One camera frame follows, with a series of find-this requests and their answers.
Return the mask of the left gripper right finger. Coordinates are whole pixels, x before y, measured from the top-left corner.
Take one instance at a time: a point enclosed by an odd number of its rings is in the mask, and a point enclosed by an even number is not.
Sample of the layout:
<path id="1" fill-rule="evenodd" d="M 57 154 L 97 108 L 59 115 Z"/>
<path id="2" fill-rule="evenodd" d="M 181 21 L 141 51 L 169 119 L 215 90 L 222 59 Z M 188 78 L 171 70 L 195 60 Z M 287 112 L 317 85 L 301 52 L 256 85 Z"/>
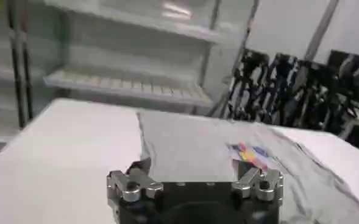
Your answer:
<path id="1" fill-rule="evenodd" d="M 237 180 L 232 182 L 232 192 L 240 200 L 283 200 L 283 175 L 279 170 L 262 170 L 251 163 L 238 163 L 236 166 Z"/>

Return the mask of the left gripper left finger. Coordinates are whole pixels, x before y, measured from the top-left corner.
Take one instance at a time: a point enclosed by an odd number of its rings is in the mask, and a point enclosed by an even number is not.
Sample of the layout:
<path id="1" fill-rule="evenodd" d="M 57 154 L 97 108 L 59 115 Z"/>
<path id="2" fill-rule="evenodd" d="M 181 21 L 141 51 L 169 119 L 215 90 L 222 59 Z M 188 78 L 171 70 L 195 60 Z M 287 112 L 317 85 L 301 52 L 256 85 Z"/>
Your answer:
<path id="1" fill-rule="evenodd" d="M 156 199 L 163 193 L 163 183 L 149 176 L 150 158 L 134 161 L 125 171 L 112 170 L 107 175 L 107 197 L 111 200 L 137 202 L 143 197 Z"/>

